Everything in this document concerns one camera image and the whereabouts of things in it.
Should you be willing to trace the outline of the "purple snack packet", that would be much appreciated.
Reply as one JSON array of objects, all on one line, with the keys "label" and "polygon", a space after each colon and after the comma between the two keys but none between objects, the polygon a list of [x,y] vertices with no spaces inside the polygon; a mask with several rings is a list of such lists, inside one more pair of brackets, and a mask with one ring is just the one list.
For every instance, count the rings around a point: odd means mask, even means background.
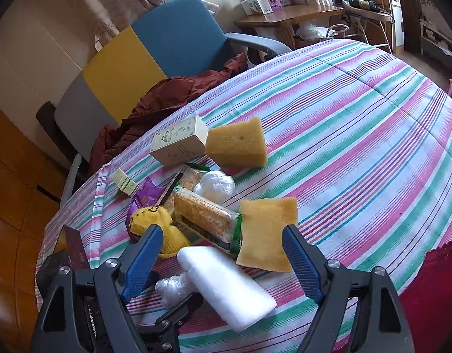
[{"label": "purple snack packet", "polygon": [[154,206],[164,191],[165,188],[155,185],[151,178],[146,178],[131,199],[125,220],[126,228],[130,229],[131,216],[136,210]]}]

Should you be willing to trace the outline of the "small green box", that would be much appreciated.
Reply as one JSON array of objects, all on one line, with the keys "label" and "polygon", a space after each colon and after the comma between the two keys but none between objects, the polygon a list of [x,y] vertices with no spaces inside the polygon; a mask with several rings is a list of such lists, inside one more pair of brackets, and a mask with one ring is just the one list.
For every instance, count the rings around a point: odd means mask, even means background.
[{"label": "small green box", "polygon": [[121,168],[117,169],[113,176],[113,181],[122,193],[132,197],[138,191],[139,185],[131,179]]}]

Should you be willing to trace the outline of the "white foam block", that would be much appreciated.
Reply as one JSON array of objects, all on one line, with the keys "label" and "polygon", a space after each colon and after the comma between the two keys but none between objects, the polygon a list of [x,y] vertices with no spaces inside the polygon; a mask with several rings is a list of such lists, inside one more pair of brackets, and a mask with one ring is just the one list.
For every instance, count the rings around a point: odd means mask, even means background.
[{"label": "white foam block", "polygon": [[234,332],[271,313],[277,303],[226,253],[212,246],[189,246],[177,260],[187,278]]}]

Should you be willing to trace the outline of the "maroon jacket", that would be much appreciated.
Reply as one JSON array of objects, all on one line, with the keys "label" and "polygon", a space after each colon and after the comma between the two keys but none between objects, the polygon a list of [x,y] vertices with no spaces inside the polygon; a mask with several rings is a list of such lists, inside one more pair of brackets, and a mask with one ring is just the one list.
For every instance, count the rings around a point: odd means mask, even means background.
[{"label": "maroon jacket", "polygon": [[94,174],[175,111],[247,69],[247,57],[237,54],[221,71],[210,69],[198,76],[176,76],[158,82],[119,127],[106,125],[101,129],[91,149],[89,173]]}]

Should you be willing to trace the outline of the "wooden desk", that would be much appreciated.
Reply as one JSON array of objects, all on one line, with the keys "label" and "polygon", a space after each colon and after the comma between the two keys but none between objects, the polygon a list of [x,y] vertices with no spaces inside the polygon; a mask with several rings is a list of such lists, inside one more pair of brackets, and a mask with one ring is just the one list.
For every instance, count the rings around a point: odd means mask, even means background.
[{"label": "wooden desk", "polygon": [[235,22],[245,34],[257,28],[272,28],[278,40],[290,49],[296,49],[292,27],[314,19],[341,16],[344,9],[339,6],[294,5],[286,6],[269,14],[253,14]]}]

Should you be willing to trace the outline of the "wooden wardrobe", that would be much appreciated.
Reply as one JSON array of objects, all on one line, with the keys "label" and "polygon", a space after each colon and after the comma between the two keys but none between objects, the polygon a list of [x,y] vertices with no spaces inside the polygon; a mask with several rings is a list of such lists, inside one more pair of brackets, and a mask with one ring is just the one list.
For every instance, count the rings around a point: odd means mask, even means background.
[{"label": "wooden wardrobe", "polygon": [[0,352],[29,350],[36,260],[64,180],[64,170],[0,109]]}]

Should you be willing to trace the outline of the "short cracker packet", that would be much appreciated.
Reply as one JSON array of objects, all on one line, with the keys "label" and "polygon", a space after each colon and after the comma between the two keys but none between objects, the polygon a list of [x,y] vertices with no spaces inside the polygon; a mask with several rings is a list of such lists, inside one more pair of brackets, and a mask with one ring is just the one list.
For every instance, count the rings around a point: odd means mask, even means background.
[{"label": "short cracker packet", "polygon": [[207,166],[200,166],[196,163],[184,163],[167,185],[156,205],[164,207],[172,218],[174,214],[173,190],[179,186],[192,191],[195,185],[200,182],[200,179],[209,171],[210,168]]}]

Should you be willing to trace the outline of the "gold tray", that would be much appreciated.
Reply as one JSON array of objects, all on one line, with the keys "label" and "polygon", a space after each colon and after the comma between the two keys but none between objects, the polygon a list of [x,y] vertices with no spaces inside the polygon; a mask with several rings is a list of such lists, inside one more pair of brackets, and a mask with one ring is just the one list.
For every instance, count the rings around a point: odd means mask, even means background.
[{"label": "gold tray", "polygon": [[89,269],[89,261],[83,247],[80,232],[77,229],[64,225],[56,240],[53,253],[64,251],[64,261],[68,262],[74,270]]}]

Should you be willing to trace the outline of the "white plastic ball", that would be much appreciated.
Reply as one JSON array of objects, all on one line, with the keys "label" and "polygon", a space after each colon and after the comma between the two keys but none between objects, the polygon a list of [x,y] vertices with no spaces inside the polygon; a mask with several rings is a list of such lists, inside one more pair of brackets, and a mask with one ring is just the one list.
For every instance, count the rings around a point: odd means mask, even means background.
[{"label": "white plastic ball", "polygon": [[222,204],[231,198],[235,187],[232,176],[223,171],[208,171],[195,185],[193,192],[211,202]]}]

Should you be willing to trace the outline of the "tan wedge sponge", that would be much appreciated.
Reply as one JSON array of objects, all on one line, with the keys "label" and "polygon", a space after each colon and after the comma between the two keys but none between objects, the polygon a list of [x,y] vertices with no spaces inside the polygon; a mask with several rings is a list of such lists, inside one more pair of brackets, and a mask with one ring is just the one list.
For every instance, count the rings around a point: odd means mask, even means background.
[{"label": "tan wedge sponge", "polygon": [[222,168],[264,167],[268,157],[260,119],[252,117],[210,129],[205,153]]}]

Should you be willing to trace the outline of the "yellow sponge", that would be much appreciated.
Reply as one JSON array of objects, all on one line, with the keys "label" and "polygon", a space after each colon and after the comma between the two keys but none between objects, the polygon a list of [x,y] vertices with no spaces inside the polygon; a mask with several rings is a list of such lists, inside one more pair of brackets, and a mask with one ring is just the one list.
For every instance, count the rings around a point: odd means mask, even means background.
[{"label": "yellow sponge", "polygon": [[238,265],[271,272],[291,272],[282,245],[282,232],[298,222],[297,199],[243,200],[240,203],[241,247]]}]

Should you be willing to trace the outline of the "striped bed sheet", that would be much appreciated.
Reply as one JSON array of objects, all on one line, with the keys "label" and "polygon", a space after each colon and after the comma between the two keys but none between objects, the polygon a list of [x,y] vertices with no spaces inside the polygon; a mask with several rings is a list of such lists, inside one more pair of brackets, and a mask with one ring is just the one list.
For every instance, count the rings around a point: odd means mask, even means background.
[{"label": "striped bed sheet", "polygon": [[[298,227],[351,269],[382,266],[399,294],[428,251],[452,240],[452,99],[416,69],[359,41],[333,40],[278,56],[206,92],[145,133],[73,194],[45,228],[36,271],[63,225],[77,229],[92,268],[130,244],[130,198],[116,170],[166,186],[178,167],[150,156],[159,129],[198,115],[212,129],[260,118],[267,166],[231,170],[248,199],[297,199]],[[244,269],[277,307],[234,333],[204,304],[180,330],[182,352],[296,352],[316,305],[294,273]]]}]

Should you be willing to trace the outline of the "long cracker packet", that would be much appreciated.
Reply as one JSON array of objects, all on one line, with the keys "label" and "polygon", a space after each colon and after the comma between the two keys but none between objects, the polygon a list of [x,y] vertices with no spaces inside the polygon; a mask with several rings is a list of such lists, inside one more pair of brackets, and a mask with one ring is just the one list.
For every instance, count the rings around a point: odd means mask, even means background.
[{"label": "long cracker packet", "polygon": [[173,190],[174,215],[178,224],[190,229],[226,253],[240,250],[242,215],[177,186]]}]

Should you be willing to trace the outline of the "beige carton box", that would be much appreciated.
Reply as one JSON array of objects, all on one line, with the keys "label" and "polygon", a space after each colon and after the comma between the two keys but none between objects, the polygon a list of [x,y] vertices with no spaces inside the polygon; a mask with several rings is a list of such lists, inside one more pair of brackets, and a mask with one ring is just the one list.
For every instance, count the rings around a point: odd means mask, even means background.
[{"label": "beige carton box", "polygon": [[150,147],[150,155],[163,166],[189,162],[205,155],[208,127],[198,116],[157,131]]}]

